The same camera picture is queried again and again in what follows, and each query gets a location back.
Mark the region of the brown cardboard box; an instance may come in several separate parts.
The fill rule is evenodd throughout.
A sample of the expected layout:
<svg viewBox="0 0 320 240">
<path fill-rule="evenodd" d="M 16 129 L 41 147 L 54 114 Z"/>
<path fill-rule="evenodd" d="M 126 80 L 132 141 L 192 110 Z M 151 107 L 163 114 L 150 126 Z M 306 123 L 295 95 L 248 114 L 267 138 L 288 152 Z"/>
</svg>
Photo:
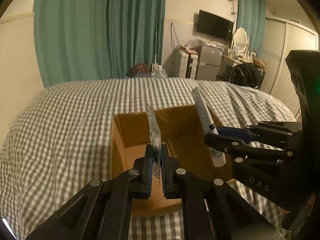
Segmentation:
<svg viewBox="0 0 320 240">
<path fill-rule="evenodd" d="M 227 155 L 225 165 L 214 167 L 194 105 L 159 109 L 155 114 L 162 142 L 182 168 L 205 180 L 231 180 L 231 158 Z M 115 115 L 111 127 L 111 177 L 114 179 L 133 168 L 134 161 L 144 156 L 149 143 L 149 123 L 145 112 Z M 164 198 L 162 182 L 153 178 L 151 197 L 148 200 L 134 199 L 132 216 L 163 216 L 181 208 L 181 200 Z"/>
</svg>

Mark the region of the white cream tube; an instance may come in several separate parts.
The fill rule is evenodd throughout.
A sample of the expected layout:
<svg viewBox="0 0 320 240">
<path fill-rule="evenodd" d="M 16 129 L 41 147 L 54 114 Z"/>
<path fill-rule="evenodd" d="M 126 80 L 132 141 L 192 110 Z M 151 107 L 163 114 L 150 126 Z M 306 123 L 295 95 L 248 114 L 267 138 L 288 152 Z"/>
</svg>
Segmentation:
<svg viewBox="0 0 320 240">
<path fill-rule="evenodd" d="M 203 97 L 201 96 L 201 94 L 199 92 L 198 87 L 195 87 L 191 91 L 191 94 L 192 94 L 193 100 L 195 102 L 195 106 L 196 106 L 204 133 L 205 134 L 208 134 L 208 133 L 218 134 L 216 126 L 215 126 L 214 121 L 212 119 L 212 116 L 209 112 L 209 109 L 208 109 Z M 208 147 L 208 148 L 209 148 L 209 152 L 210 152 L 210 156 L 211 156 L 213 165 L 215 167 L 222 167 L 223 165 L 226 164 L 226 158 L 225 158 L 225 154 L 223 152 L 220 152 L 212 147 Z"/>
</svg>

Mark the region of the smartphone lit screen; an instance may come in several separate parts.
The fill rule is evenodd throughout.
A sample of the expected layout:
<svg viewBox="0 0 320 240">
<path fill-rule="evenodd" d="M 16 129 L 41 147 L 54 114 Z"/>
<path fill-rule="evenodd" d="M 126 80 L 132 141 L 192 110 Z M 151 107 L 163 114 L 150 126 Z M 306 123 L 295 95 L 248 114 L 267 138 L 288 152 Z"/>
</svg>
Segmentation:
<svg viewBox="0 0 320 240">
<path fill-rule="evenodd" d="M 1 218 L 1 239 L 16 239 L 9 223 L 5 218 Z"/>
</svg>

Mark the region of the white wardrobe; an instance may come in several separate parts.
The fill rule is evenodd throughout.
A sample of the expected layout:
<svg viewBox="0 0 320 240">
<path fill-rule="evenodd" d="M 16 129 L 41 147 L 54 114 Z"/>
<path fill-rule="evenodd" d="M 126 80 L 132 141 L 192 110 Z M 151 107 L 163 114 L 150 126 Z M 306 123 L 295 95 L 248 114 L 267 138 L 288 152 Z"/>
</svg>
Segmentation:
<svg viewBox="0 0 320 240">
<path fill-rule="evenodd" d="M 295 118 L 301 115 L 299 96 L 304 93 L 301 75 L 292 63 L 297 50 L 318 50 L 318 34 L 296 22 L 268 17 L 261 54 L 266 64 L 261 90 L 285 104 Z"/>
</svg>

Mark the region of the grey white checkered bedspread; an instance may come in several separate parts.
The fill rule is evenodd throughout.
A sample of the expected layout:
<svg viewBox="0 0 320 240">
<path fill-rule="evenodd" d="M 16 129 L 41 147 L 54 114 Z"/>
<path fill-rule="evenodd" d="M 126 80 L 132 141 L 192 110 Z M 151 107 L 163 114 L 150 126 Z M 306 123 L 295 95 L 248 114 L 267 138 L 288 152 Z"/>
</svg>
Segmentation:
<svg viewBox="0 0 320 240">
<path fill-rule="evenodd" d="M 110 179 L 116 114 L 192 105 L 195 87 L 224 126 L 295 120 L 273 96 L 221 81 L 143 77 L 49 87 L 16 118 L 1 150 L 1 217 L 16 238 L 25 239 L 92 179 Z"/>
</svg>

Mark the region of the blue pill blister pack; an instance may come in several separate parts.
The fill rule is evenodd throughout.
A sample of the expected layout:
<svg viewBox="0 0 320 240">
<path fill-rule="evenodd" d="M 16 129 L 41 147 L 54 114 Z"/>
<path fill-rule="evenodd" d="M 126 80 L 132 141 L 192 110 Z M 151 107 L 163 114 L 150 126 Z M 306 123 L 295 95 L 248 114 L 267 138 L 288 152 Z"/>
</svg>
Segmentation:
<svg viewBox="0 0 320 240">
<path fill-rule="evenodd" d="M 147 103 L 147 117 L 149 123 L 150 142 L 152 146 L 153 175 L 156 178 L 159 178 L 161 173 L 162 153 L 161 130 L 157 124 L 155 111 L 149 103 Z"/>
</svg>

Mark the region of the black wall television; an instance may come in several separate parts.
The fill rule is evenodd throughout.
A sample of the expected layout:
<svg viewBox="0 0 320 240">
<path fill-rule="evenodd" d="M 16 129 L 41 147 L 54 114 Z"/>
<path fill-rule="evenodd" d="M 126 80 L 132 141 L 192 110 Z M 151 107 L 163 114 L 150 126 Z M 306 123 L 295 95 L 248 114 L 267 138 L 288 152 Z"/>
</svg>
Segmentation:
<svg viewBox="0 0 320 240">
<path fill-rule="evenodd" d="M 232 38 L 233 25 L 232 21 L 200 10 L 196 28 L 198 33 L 229 41 Z"/>
</svg>

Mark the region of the white suitcase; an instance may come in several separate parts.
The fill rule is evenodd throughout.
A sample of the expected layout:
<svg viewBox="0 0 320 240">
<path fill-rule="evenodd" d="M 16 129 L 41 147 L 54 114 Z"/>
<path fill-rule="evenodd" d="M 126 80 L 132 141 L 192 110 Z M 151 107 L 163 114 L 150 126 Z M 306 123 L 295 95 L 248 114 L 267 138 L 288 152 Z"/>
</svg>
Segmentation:
<svg viewBox="0 0 320 240">
<path fill-rule="evenodd" d="M 175 53 L 174 77 L 195 79 L 197 71 L 197 54 L 190 54 L 183 50 Z"/>
</svg>

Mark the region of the clear water jug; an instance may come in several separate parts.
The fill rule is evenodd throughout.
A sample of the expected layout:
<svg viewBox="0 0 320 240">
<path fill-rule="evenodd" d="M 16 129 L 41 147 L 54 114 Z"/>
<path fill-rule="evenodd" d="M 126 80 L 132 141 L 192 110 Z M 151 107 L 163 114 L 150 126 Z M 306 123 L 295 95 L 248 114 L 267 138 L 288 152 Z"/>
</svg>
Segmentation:
<svg viewBox="0 0 320 240">
<path fill-rule="evenodd" d="M 151 76 L 163 79 L 168 77 L 166 70 L 162 67 L 162 65 L 157 63 L 152 64 L 151 66 Z"/>
</svg>

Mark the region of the black backpack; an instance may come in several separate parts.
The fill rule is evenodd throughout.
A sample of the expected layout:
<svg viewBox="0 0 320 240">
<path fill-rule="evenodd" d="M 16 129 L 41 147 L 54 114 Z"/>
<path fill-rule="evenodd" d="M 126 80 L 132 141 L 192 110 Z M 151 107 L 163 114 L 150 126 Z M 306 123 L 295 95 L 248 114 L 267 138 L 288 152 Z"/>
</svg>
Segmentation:
<svg viewBox="0 0 320 240">
<path fill-rule="evenodd" d="M 265 71 L 253 63 L 237 64 L 227 74 L 227 81 L 242 87 L 260 89 Z"/>
</svg>

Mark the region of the brown patterned round object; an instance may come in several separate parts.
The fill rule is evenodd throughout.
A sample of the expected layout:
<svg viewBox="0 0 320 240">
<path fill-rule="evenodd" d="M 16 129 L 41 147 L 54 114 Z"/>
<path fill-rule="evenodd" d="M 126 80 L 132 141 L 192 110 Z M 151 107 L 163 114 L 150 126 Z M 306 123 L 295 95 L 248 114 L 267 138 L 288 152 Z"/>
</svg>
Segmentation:
<svg viewBox="0 0 320 240">
<path fill-rule="evenodd" d="M 148 77 L 150 76 L 150 67 L 147 64 L 141 63 L 131 68 L 132 77 Z"/>
</svg>

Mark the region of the white oval mirror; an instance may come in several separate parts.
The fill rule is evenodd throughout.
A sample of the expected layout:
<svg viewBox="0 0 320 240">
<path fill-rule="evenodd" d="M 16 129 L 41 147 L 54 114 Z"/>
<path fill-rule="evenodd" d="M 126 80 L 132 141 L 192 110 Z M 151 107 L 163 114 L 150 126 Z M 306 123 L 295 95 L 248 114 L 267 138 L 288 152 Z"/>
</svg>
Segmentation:
<svg viewBox="0 0 320 240">
<path fill-rule="evenodd" d="M 244 28 L 238 28 L 233 36 L 232 47 L 237 53 L 245 52 L 248 46 L 248 36 Z"/>
</svg>

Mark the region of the green side curtain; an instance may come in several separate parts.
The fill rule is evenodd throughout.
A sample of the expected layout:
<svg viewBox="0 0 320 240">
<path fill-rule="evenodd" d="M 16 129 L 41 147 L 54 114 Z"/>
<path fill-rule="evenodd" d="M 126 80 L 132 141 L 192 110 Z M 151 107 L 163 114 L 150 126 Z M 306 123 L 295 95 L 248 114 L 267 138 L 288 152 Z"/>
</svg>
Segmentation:
<svg viewBox="0 0 320 240">
<path fill-rule="evenodd" d="M 243 28 L 249 38 L 249 53 L 260 58 L 263 52 L 266 24 L 265 0 L 238 0 L 237 28 Z"/>
</svg>

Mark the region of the grey mini fridge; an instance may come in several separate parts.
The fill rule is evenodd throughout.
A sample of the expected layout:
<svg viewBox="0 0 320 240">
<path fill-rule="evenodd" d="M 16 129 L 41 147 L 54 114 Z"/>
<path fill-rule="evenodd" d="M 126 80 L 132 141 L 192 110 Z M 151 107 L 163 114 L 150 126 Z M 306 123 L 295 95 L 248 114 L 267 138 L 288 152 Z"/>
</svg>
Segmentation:
<svg viewBox="0 0 320 240">
<path fill-rule="evenodd" d="M 220 70 L 222 55 L 223 51 L 220 48 L 199 46 L 196 80 L 215 81 Z"/>
</svg>

